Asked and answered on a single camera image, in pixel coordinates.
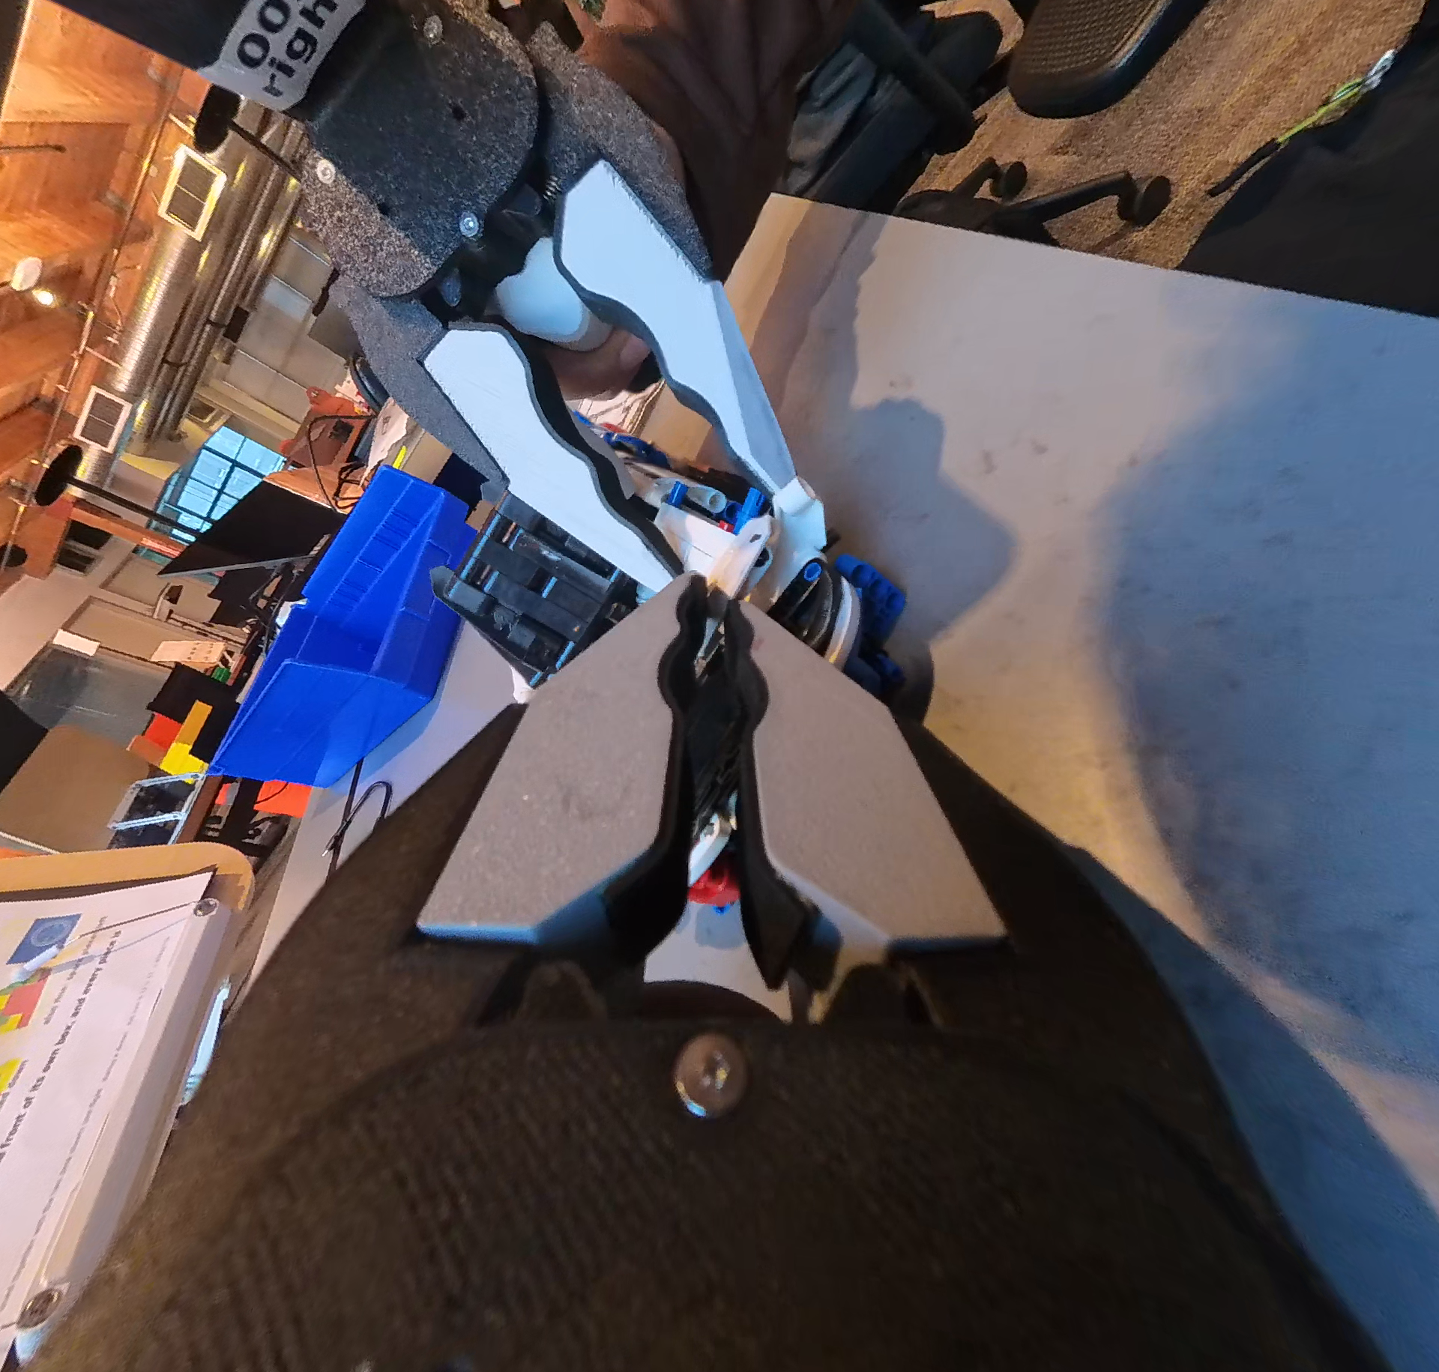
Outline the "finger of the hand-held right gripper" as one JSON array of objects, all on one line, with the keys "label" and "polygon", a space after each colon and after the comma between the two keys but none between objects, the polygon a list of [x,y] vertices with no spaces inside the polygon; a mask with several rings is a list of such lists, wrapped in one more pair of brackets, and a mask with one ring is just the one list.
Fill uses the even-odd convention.
[{"label": "finger of the hand-held right gripper", "polygon": [[443,333],[422,357],[509,493],[575,537],[637,587],[663,590],[681,556],[602,437],[567,407],[543,359],[494,325]]},{"label": "finger of the hand-held right gripper", "polygon": [[591,315],[642,341],[679,404],[706,420],[771,498],[811,498],[724,288],[690,264],[609,163],[560,198],[554,262]]}]

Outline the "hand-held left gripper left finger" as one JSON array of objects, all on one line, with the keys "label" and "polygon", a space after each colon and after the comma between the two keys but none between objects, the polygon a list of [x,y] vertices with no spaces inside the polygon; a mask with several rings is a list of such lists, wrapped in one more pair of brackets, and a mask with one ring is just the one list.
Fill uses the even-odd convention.
[{"label": "hand-held left gripper left finger", "polygon": [[706,580],[679,577],[531,696],[422,906],[424,935],[657,947],[674,930],[706,612]]}]

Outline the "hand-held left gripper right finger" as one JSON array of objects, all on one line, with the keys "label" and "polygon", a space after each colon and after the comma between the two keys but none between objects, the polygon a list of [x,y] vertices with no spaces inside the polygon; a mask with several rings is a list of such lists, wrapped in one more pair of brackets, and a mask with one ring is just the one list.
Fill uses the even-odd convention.
[{"label": "hand-held left gripper right finger", "polygon": [[819,1022],[859,967],[992,950],[1005,926],[890,710],[747,603],[726,611],[742,924]]}]

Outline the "grey desk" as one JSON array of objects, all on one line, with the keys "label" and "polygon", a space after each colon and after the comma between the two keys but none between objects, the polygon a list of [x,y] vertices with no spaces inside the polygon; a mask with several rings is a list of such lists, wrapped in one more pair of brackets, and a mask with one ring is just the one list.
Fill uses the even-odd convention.
[{"label": "grey desk", "polygon": [[1309,1255],[1436,1369],[1436,323],[782,196],[729,299],[931,733],[1111,871]]}]

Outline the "person's right hand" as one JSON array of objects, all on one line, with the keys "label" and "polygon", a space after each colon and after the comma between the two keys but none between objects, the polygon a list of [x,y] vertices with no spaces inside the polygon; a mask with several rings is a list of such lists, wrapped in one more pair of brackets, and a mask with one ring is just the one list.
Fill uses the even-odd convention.
[{"label": "person's right hand", "polygon": [[592,349],[547,346],[546,352],[567,400],[609,399],[631,391],[650,355],[644,339],[620,326]]}]

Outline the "blue storage bin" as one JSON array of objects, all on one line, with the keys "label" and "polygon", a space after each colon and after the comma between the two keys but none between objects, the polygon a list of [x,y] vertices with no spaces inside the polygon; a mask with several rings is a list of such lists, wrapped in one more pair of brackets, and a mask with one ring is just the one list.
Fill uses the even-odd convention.
[{"label": "blue storage bin", "polygon": [[210,773],[332,787],[419,714],[461,625],[432,572],[453,571],[472,542],[459,500],[380,468],[265,654]]}]

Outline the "black mesh office chair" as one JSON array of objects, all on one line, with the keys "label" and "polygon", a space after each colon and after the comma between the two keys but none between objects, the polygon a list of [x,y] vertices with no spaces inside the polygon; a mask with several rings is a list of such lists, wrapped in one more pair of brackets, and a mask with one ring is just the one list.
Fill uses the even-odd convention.
[{"label": "black mesh office chair", "polygon": [[1055,246],[1049,225],[1111,199],[1130,227],[1167,206],[1161,177],[1118,172],[1024,196],[1021,163],[986,159],[949,191],[909,193],[968,145],[1000,90],[1039,119],[1122,100],[1209,0],[859,0],[798,89],[777,191],[821,204]]}]

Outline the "black backpack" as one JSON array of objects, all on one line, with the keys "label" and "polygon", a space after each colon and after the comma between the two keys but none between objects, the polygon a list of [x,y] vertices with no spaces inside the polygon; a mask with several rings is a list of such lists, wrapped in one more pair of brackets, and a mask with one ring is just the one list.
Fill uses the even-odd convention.
[{"label": "black backpack", "polygon": [[1437,53],[1413,40],[1355,111],[1245,180],[1180,270],[1437,317]]}]

